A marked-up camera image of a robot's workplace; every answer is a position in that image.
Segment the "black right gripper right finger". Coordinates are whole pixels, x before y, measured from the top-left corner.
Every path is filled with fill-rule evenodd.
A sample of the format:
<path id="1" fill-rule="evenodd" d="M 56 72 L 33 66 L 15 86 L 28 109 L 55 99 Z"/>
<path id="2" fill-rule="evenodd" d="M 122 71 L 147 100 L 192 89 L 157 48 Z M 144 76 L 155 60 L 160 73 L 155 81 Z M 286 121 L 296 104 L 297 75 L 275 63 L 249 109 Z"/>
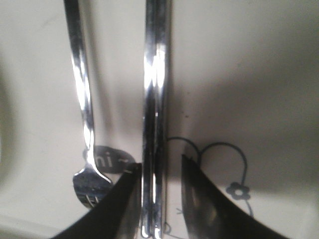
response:
<path id="1" fill-rule="evenodd" d="M 182 211 L 191 239 L 282 239 L 231 202 L 185 155 L 181 160 Z"/>

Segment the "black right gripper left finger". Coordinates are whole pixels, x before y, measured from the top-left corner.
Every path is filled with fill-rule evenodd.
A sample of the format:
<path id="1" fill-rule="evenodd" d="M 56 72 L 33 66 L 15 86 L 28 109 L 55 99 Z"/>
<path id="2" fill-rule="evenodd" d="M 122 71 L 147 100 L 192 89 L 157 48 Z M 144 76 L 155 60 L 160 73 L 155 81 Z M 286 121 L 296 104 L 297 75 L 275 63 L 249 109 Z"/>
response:
<path id="1" fill-rule="evenodd" d="M 130 164 L 110 193 L 55 239 L 135 239 L 140 221 L 140 163 Z"/>

